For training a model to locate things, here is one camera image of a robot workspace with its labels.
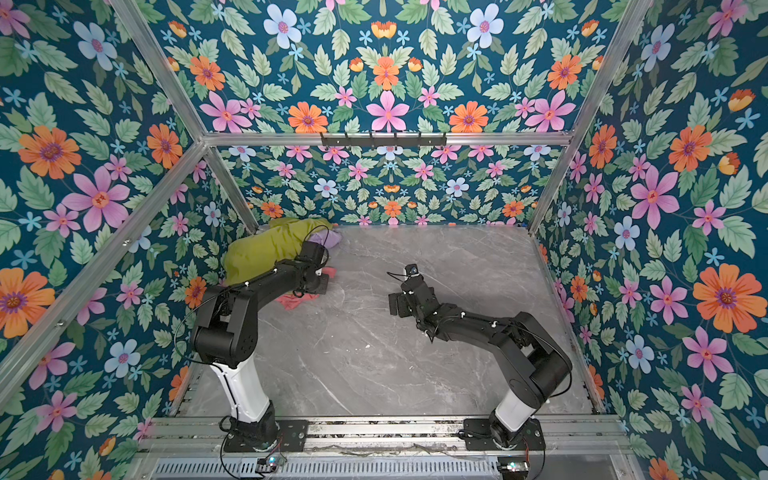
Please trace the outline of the pink cloth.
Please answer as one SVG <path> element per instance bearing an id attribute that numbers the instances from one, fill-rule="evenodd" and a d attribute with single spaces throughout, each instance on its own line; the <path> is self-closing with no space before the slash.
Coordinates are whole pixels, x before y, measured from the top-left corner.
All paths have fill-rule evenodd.
<path id="1" fill-rule="evenodd" d="M 333 279 L 336 276 L 337 270 L 333 267 L 324 267 L 322 273 L 326 274 L 329 279 Z M 318 294 L 305 293 L 302 296 L 295 294 L 285 294 L 277 298 L 277 302 L 286 310 L 291 311 L 296 309 L 302 303 L 316 300 L 319 297 Z"/>

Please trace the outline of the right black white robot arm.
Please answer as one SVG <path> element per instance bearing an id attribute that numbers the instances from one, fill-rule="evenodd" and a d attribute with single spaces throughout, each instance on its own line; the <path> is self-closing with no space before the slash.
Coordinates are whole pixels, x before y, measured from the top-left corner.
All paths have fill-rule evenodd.
<path id="1" fill-rule="evenodd" d="M 573 382 L 569 356 L 528 312 L 490 317 L 440 301 L 423 276 L 407 278 L 401 290 L 388 295 L 389 311 L 411 318 L 431 341 L 461 342 L 489 352 L 506 384 L 506 393 L 483 427 L 463 427 L 458 437 L 491 442 L 502 450 L 530 445 L 535 414 Z"/>

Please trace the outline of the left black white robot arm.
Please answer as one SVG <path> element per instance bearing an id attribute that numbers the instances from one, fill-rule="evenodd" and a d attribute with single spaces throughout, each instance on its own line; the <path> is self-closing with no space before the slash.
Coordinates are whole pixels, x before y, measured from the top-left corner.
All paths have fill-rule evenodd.
<path id="1" fill-rule="evenodd" d="M 295 257 L 204 295 L 191 345 L 199 361 L 213 370 L 230 404 L 230 414 L 220 424 L 227 435 L 225 451 L 268 451 L 279 442 L 274 403 L 262 388 L 254 360 L 258 314 L 286 294 L 323 294 L 328 256 L 325 246 L 305 241 Z"/>

